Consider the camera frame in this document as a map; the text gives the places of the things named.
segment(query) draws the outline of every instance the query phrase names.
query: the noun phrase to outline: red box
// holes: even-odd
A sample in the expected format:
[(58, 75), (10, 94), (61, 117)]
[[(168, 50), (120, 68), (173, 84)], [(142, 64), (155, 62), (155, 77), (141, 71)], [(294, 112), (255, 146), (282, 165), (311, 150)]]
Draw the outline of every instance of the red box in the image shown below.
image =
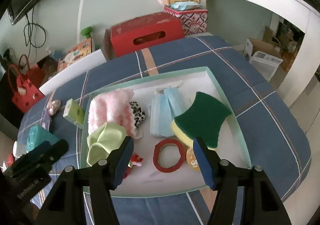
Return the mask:
[(164, 11), (180, 19), (185, 35), (204, 33), (207, 31), (207, 9), (177, 11), (165, 6)]
[(180, 20), (165, 12), (112, 26), (110, 37), (117, 57), (180, 38), (184, 38)]

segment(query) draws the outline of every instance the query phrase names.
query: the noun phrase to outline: red handbag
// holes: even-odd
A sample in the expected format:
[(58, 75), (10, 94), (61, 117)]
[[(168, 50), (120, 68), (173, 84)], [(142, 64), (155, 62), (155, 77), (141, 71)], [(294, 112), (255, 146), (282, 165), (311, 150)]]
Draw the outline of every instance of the red handbag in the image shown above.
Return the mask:
[(20, 57), (19, 68), (20, 68), (20, 63), (21, 63), (22, 57), (26, 58), (26, 64), (28, 67), (26, 74), (24, 74), (25, 78), (29, 79), (33, 83), (34, 86), (39, 88), (41, 86), (43, 79), (44, 79), (45, 72), (43, 70), (41, 70), (37, 64), (34, 65), (32, 68), (30, 68), (28, 57), (25, 54), (22, 54)]
[[(17, 73), (17, 90), (14, 90), (12, 82), (10, 80), (10, 69), (14, 68)], [(33, 85), (33, 83), (23, 75), (18, 67), (14, 64), (11, 64), (8, 68), (8, 80), (10, 88), (13, 92), (12, 102), (20, 109), (23, 113), (26, 113), (34, 104), (39, 100), (44, 98), (39, 89)]]

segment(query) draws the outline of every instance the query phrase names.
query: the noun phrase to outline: wall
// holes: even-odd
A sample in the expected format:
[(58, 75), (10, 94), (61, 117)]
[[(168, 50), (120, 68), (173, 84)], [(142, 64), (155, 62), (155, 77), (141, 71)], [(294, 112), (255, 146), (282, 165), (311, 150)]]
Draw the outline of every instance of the wall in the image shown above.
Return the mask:
[[(94, 26), (92, 36), (96, 44), (101, 43), (104, 30), (119, 22), (162, 11), (157, 0), (83, 0), (79, 15), (80, 0), (41, 0), (34, 11), (34, 22), (41, 24), (47, 32), (44, 47), (32, 48), (30, 62), (47, 55), (46, 48), (64, 51), (77, 43), (77, 29)], [(243, 44), (250, 37), (261, 38), (264, 25), (270, 24), (271, 12), (244, 0), (208, 0), (209, 31), (225, 38), (231, 45)], [(26, 19), (11, 26), (7, 13), (0, 20), (0, 54), (12, 47), (15, 62), (23, 53), (28, 54), (23, 37)], [(36, 43), (41, 44), (44, 34), (37, 30)]]
[(0, 131), (12, 140), (17, 140), (18, 129), (0, 114)]
[(247, 37), (262, 39), (272, 12), (246, 0), (207, 0), (208, 31), (230, 45), (244, 44)]
[[(47, 55), (46, 48), (68, 50), (77, 43), (77, 26), (80, 0), (41, 0), (34, 11), (34, 22), (47, 30), (47, 41), (44, 47), (32, 49), (30, 62), (39, 61)], [(149, 13), (163, 11), (157, 0), (83, 0), (80, 17), (80, 30), (94, 26), (93, 37), (96, 43), (102, 41), (104, 30), (110, 26)], [(0, 53), (12, 47), (16, 57), (27, 53), (23, 37), (25, 18), (11, 26), (7, 13), (0, 20)], [(43, 42), (44, 35), (38, 29), (36, 43)]]
[(8, 138), (5, 134), (0, 131), (0, 165), (2, 166), (3, 161), (6, 162), (9, 153), (12, 153), (13, 140)]

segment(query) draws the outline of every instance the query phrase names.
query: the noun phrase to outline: blue gripper pad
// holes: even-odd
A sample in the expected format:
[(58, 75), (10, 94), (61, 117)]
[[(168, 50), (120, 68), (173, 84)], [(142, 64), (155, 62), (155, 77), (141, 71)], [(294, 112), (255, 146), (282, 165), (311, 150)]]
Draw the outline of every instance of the blue gripper pad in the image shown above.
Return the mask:
[(122, 154), (119, 158), (118, 163), (116, 164), (115, 167), (115, 172), (114, 172), (114, 180), (113, 180), (113, 186), (115, 188), (117, 188), (118, 185), (120, 185), (122, 183), (124, 174), (125, 174), (125, 170), (128, 167), (128, 163), (130, 161), (130, 158), (133, 154), (133, 139), (129, 136), (127, 136), (124, 139), (124, 142), (122, 142), (122, 145), (120, 146), (120, 148), (118, 150), (120, 150), (122, 148), (122, 146), (124, 145), (124, 143), (126, 143), (127, 138), (129, 138), (129, 140), (127, 141), (127, 144), (125, 145), (125, 148), (122, 151)]
[(193, 140), (193, 152), (197, 159), (205, 184), (209, 186), (211, 190), (213, 190), (216, 186), (213, 180), (216, 173), (214, 166), (211, 166), (207, 158), (207, 155), (213, 152), (211, 152), (211, 150), (207, 148), (203, 140), (199, 138)]

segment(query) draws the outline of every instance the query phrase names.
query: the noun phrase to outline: scrub sponge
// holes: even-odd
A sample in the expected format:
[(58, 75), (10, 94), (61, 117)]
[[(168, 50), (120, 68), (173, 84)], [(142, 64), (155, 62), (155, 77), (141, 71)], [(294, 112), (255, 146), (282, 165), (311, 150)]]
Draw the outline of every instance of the scrub sponge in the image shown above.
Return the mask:
[(209, 149), (218, 147), (219, 131), (231, 111), (216, 98), (197, 92), (191, 107), (174, 118), (171, 128), (174, 134), (188, 147), (201, 137)]

